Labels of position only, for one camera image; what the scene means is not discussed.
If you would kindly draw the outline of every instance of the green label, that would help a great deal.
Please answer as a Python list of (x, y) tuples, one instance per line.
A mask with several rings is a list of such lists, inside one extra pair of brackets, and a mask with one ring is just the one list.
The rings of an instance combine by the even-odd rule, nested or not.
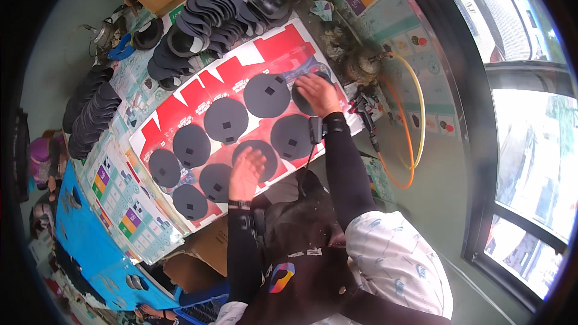
[(119, 228), (120, 230), (123, 232), (123, 234), (126, 236), (126, 238), (130, 238), (132, 233), (128, 230), (128, 228), (124, 225), (124, 223), (119, 223)]
[(97, 184), (92, 184), (92, 191), (94, 191), (94, 194), (97, 195), (98, 199), (102, 197), (102, 192), (98, 189)]
[(176, 7), (175, 9), (173, 9), (173, 11), (171, 11), (169, 13), (169, 18), (170, 18), (170, 22), (172, 24), (175, 24), (175, 19), (177, 18), (177, 15), (180, 13), (180, 11), (184, 8), (184, 5), (181, 4), (178, 7)]

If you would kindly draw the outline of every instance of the blue strap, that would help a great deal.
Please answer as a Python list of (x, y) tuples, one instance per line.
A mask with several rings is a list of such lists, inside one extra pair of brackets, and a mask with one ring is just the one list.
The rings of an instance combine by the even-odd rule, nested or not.
[(128, 32), (121, 38), (119, 45), (110, 50), (109, 59), (123, 60), (130, 57), (130, 55), (135, 52), (135, 47), (131, 46), (131, 43), (132, 33)]

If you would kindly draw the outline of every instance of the person's right hand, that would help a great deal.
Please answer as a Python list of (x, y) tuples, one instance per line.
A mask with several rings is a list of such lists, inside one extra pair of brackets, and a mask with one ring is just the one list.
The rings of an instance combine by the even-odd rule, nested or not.
[(311, 109), (319, 117), (325, 118), (333, 112), (341, 112), (337, 91), (322, 77), (308, 73), (306, 76), (299, 76), (295, 84), (299, 94), (309, 102)]

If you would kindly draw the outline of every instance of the window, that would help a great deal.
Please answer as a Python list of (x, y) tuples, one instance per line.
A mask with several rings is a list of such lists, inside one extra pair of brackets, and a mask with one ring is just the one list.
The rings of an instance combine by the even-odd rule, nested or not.
[(462, 254), (535, 311), (576, 222), (572, 76), (541, 0), (453, 2), (486, 68), (498, 139), (496, 184), (471, 213)]

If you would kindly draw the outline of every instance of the hand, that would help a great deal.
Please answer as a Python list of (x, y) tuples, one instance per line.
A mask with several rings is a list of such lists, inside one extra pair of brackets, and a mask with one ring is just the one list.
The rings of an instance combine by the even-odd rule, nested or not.
[(263, 173), (267, 159), (260, 150), (251, 147), (243, 149), (231, 172), (229, 199), (231, 201), (251, 201), (255, 196), (256, 185)]
[(309, 102), (311, 109), (319, 117), (325, 118), (333, 112), (341, 112), (337, 91), (322, 77), (309, 73), (299, 76), (295, 84), (299, 94)]
[(162, 317), (162, 316), (163, 316), (163, 312), (162, 312), (162, 311), (155, 310), (155, 309), (153, 309), (152, 307), (148, 306), (147, 304), (141, 305), (141, 310), (142, 310), (143, 312), (145, 312), (146, 314), (153, 315), (153, 316), (156, 316), (156, 317)]
[(48, 190), (54, 192), (56, 190), (56, 178), (54, 176), (48, 177)]

